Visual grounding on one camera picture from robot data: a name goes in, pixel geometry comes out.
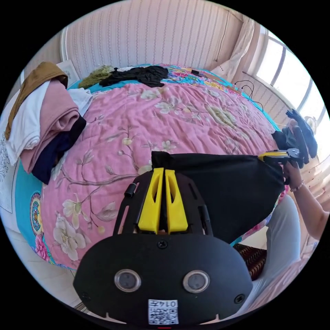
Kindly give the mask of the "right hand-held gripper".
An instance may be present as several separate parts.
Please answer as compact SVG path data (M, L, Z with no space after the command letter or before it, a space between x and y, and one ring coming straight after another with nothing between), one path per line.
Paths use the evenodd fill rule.
M281 131L272 133L279 150L268 151L258 156L263 162L282 162L287 156L288 149L298 149L296 162L299 168L309 163L310 158L317 155L318 145L312 128L295 109L288 110L286 115L290 119Z

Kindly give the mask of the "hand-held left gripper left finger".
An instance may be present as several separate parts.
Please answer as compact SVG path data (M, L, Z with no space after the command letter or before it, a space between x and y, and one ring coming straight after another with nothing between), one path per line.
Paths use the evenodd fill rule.
M164 169L156 168L149 174L151 174L151 178L147 185L138 222L140 231L158 231L160 223Z

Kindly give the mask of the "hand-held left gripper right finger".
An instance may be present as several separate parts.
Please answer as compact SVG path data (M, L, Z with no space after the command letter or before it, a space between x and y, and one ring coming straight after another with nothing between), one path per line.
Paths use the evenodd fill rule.
M188 222L174 170L165 170L165 196L168 231L186 231Z

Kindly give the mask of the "person's right hand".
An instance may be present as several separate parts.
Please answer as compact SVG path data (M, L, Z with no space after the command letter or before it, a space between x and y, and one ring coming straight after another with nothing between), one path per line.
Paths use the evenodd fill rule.
M290 119L287 123L288 127L292 134L294 134L294 128L298 127L298 123L294 119ZM300 168L297 163L287 162L283 167L283 172L286 178L289 178L289 186L291 192L299 190L303 185L303 179L301 178Z

